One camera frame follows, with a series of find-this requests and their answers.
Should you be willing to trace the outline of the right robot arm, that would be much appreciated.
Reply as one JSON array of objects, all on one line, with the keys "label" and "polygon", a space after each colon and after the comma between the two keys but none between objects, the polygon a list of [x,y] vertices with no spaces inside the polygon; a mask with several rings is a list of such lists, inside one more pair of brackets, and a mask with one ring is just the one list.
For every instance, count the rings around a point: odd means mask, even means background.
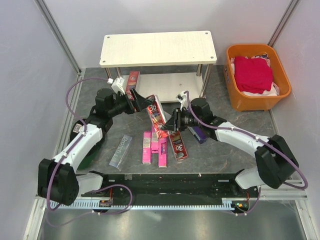
[{"label": "right robot arm", "polygon": [[258,185],[278,189],[297,171],[299,164],[280,135],[268,137],[238,128],[214,115],[204,98],[195,98],[190,103],[182,97],[179,100],[181,106],[173,110],[171,118],[160,126],[161,130],[173,133],[199,127],[208,138],[232,145],[255,158],[256,166],[238,171],[229,184],[233,196],[240,197]]}]

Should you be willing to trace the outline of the red 3D toothpaste box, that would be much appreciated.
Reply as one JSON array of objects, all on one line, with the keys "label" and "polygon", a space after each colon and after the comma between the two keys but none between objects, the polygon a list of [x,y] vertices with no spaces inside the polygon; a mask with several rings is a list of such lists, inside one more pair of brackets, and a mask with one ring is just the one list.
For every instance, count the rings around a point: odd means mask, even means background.
[{"label": "red 3D toothpaste box", "polygon": [[180,162],[188,157],[186,146],[183,142],[181,133],[179,131],[171,133],[169,140],[177,162]]}]

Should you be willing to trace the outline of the purple toothpaste box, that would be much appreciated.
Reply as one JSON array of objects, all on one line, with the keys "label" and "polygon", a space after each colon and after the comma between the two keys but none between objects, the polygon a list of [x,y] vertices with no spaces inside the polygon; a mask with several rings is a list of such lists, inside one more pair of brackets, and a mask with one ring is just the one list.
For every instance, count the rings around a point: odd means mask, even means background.
[{"label": "purple toothpaste box", "polygon": [[207,136],[203,133],[200,127],[198,126],[188,126],[188,130],[194,136],[194,138],[198,141],[199,144],[203,144],[207,140]]}]

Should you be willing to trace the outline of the silver backed toothpaste box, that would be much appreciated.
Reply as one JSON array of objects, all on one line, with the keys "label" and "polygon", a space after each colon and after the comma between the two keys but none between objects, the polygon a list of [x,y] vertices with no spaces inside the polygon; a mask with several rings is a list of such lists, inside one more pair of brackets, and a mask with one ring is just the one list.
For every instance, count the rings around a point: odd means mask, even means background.
[{"label": "silver backed toothpaste box", "polygon": [[147,107],[147,112],[151,120],[152,126],[158,139],[166,138],[170,134],[167,130],[161,130],[162,126],[166,123],[166,118],[163,113],[162,105],[157,95],[153,94],[148,97],[151,104]]}]

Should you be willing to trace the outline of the silver red toothpaste box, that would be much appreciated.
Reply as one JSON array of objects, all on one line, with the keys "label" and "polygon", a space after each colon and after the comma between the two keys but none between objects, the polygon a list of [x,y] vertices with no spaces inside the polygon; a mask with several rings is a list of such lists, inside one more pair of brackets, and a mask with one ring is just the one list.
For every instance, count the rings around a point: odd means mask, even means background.
[{"label": "silver red toothpaste box", "polygon": [[137,83],[139,81],[140,77],[140,71],[130,71],[127,84],[125,88],[125,93],[130,96],[131,95],[131,89],[135,89],[137,86]]}]

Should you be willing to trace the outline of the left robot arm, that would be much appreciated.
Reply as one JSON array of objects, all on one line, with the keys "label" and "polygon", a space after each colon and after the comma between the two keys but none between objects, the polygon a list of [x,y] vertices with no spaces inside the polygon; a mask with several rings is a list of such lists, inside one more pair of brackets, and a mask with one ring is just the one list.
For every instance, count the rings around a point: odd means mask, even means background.
[{"label": "left robot arm", "polygon": [[97,91],[95,105],[86,119],[80,119],[80,126],[74,139],[53,159],[44,158],[38,165],[37,194],[46,199],[70,206],[78,196],[94,192],[106,196],[110,185],[99,173],[89,172],[77,175],[81,162],[99,144],[113,125],[113,118],[126,113],[140,112],[149,107],[154,97],[143,97],[133,88],[132,99],[127,94],[115,93],[109,88]]}]

